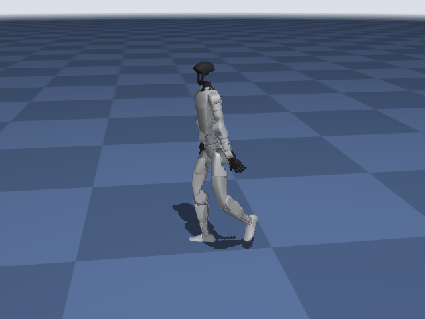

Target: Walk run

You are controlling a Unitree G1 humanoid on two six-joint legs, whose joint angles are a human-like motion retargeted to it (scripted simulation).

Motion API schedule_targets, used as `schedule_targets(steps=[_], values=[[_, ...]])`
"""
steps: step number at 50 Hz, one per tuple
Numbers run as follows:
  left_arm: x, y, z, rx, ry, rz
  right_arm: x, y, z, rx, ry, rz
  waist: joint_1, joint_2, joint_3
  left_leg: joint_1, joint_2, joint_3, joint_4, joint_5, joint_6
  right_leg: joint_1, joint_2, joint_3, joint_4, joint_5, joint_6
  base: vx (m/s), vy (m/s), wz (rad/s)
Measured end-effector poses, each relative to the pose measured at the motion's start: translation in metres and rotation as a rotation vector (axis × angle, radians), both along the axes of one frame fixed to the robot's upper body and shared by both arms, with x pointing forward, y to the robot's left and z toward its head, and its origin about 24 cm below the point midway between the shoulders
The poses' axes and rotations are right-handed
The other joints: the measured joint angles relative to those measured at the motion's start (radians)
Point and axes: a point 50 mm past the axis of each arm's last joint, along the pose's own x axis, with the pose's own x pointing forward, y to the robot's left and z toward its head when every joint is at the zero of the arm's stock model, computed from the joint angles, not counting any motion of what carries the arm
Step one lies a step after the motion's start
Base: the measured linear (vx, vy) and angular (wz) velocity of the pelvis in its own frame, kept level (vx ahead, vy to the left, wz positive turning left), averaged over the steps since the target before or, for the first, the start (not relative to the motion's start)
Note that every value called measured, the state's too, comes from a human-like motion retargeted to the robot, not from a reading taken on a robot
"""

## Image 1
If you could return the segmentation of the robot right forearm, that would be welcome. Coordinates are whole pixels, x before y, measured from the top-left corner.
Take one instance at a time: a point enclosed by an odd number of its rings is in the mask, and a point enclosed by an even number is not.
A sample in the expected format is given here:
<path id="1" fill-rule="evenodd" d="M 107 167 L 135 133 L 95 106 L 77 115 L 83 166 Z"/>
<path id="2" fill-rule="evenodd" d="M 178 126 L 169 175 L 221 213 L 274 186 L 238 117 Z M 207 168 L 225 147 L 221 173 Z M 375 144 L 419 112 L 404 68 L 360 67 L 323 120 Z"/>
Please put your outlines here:
<path id="1" fill-rule="evenodd" d="M 199 145 L 202 142 L 204 143 L 204 147 L 205 147 L 205 145 L 207 144 L 205 136 L 207 136 L 207 134 L 204 134 L 200 131 L 199 125 L 197 126 L 197 129 L 199 130 Z"/>

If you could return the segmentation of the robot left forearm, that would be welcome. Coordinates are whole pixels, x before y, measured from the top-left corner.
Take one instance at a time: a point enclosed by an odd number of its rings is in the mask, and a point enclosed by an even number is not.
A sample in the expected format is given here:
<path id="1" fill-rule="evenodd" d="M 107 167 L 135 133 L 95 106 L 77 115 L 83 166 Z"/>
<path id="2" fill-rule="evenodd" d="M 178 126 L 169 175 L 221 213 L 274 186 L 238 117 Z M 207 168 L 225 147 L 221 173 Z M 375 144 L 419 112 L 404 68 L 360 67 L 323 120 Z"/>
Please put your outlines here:
<path id="1" fill-rule="evenodd" d="M 232 148 L 231 148 L 231 145 L 229 144 L 230 142 L 228 139 L 228 131 L 226 129 L 226 126 L 223 123 L 220 123 L 218 128 L 221 132 L 218 138 L 220 140 L 220 144 L 222 145 L 222 151 L 225 153 L 228 159 L 233 158 L 234 156 L 231 152 Z"/>

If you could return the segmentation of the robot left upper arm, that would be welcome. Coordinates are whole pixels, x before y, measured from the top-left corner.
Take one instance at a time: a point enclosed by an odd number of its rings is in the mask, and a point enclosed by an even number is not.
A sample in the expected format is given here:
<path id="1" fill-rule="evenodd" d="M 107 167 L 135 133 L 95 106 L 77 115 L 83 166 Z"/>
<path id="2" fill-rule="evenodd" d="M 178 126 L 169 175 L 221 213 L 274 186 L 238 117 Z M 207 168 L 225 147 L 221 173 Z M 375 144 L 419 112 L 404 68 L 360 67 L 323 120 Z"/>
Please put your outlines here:
<path id="1" fill-rule="evenodd" d="M 224 114 L 222 111 L 222 99 L 217 93 L 210 93 L 208 96 L 209 106 L 212 108 L 213 116 L 216 120 L 216 124 L 213 125 L 212 130 L 214 133 L 221 133 L 218 126 L 220 123 L 224 124 Z M 225 125 L 225 124 L 224 124 Z"/>

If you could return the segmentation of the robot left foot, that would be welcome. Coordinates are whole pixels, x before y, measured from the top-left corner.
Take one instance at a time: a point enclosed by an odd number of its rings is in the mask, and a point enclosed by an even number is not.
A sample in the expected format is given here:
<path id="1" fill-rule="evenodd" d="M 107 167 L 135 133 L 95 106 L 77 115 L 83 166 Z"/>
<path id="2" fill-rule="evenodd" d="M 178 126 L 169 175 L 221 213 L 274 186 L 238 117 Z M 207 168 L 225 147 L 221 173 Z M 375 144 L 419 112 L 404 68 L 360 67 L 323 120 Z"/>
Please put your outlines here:
<path id="1" fill-rule="evenodd" d="M 248 224 L 249 221 L 248 221 L 247 225 L 245 225 L 244 240 L 246 242 L 251 241 L 251 239 L 253 238 L 256 222 L 258 220 L 257 215 L 254 215 L 254 214 L 249 215 L 249 218 L 251 218 L 252 222 L 251 222 L 251 225 L 249 225 Z"/>

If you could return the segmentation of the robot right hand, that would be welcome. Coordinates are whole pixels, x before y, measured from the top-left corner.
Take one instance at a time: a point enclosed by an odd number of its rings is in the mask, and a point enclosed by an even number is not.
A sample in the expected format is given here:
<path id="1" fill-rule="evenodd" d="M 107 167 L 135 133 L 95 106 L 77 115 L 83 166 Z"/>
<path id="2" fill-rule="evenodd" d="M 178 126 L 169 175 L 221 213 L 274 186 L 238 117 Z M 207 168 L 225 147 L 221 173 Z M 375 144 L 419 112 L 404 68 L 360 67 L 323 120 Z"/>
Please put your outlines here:
<path id="1" fill-rule="evenodd" d="M 199 152 L 199 154 L 200 154 L 201 151 L 205 150 L 204 143 L 201 142 L 199 148 L 200 148 L 200 152 Z"/>

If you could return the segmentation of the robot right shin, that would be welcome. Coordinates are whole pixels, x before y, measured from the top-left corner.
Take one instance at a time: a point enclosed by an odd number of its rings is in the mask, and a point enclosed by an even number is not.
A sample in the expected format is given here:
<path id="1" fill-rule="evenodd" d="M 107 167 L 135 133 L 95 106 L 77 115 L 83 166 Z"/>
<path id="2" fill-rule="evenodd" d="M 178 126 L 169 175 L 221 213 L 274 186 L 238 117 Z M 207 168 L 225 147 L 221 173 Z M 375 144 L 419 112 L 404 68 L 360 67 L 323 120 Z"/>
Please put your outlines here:
<path id="1" fill-rule="evenodd" d="M 208 228 L 208 219 L 209 219 L 209 204 L 208 204 L 208 200 L 206 203 L 203 204 L 198 204 L 195 201 L 194 195 L 193 195 L 193 202 L 194 202 L 194 206 L 195 206 L 195 212 L 197 215 L 197 219 L 200 222 L 199 225 L 201 227 L 202 233 L 203 233 L 203 237 L 208 237 L 208 233 L 209 233 L 209 228 Z"/>

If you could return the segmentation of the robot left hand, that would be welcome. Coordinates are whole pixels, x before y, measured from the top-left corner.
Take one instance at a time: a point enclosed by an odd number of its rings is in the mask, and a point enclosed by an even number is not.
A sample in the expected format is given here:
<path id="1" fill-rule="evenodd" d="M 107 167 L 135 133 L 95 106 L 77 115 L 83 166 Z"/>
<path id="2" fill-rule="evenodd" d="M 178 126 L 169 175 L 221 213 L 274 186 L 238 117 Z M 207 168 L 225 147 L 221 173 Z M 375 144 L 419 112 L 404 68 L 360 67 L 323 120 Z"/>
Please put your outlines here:
<path id="1" fill-rule="evenodd" d="M 232 168 L 233 168 L 234 171 L 235 171 L 235 173 L 238 173 L 238 172 L 239 173 L 242 173 L 242 171 L 244 171 L 247 167 L 244 167 L 242 165 L 242 163 L 238 159 L 236 159 L 236 155 L 235 155 L 235 153 L 232 150 L 231 150 L 231 152 L 232 152 L 232 154 L 233 154 L 234 157 L 233 158 L 230 158 L 230 159 L 227 158 L 227 160 L 230 162 L 229 163 L 230 164 L 230 171 L 232 171 Z"/>

